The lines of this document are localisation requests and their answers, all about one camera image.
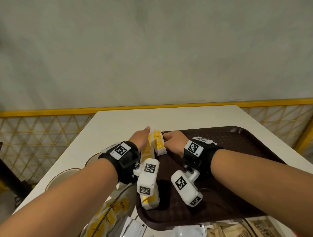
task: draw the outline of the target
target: right arm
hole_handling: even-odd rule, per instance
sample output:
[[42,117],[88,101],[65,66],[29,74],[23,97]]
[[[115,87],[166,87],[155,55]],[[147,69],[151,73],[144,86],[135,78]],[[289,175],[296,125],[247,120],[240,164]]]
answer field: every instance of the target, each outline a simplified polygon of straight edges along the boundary
[[[188,138],[164,134],[165,147],[183,156]],[[229,190],[303,236],[313,236],[313,174],[268,159],[220,149],[213,176]]]

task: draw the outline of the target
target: cup rim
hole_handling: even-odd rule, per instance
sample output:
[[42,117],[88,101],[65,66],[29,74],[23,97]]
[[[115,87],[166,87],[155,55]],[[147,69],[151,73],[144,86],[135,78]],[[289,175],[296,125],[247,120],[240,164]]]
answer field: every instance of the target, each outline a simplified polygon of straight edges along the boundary
[[88,164],[88,162],[90,161],[90,159],[91,158],[93,158],[95,155],[98,155],[98,154],[100,154],[101,152],[98,152],[97,154],[94,154],[92,157],[90,157],[88,160],[87,160],[87,162],[86,162],[86,164],[85,164],[85,167],[87,166],[87,164]]
[[47,186],[46,186],[46,188],[45,188],[44,190],[47,191],[49,185],[54,181],[54,179],[55,179],[56,177],[58,177],[60,174],[66,172],[66,171],[69,171],[69,170],[71,170],[71,169],[78,169],[78,170],[81,170],[80,168],[70,168],[70,169],[67,169],[67,170],[62,171],[61,173],[57,174],[56,176],[54,176],[53,179],[50,180],[50,182],[47,184]]

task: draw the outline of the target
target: forearm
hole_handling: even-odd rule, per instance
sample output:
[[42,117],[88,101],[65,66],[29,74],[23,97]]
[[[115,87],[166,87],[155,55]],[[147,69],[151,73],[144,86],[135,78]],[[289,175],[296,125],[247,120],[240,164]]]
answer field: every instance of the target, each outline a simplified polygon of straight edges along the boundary
[[304,236],[313,236],[313,175],[271,160],[218,150],[214,177],[235,194]]
[[99,159],[28,203],[0,226],[0,236],[77,236],[117,179],[113,165]]

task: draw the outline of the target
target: brown sugar packet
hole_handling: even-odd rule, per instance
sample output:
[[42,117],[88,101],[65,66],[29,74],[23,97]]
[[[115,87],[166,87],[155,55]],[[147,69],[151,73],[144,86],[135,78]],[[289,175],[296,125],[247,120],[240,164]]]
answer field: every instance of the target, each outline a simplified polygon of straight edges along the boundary
[[225,237],[252,237],[243,224],[227,227],[223,229],[223,233]]
[[207,228],[207,237],[215,237],[214,229]]
[[267,217],[261,217],[258,220],[247,219],[247,221],[257,234],[257,237],[281,237]]
[[228,224],[224,222],[217,222],[213,224],[215,237],[225,237],[223,229],[233,226],[234,224]]

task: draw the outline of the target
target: floor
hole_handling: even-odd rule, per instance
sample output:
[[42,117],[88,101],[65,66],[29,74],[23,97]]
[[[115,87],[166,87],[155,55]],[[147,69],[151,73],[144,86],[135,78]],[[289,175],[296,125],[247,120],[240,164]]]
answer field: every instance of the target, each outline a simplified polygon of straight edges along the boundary
[[0,194],[0,224],[9,218],[15,210],[15,195],[7,190]]

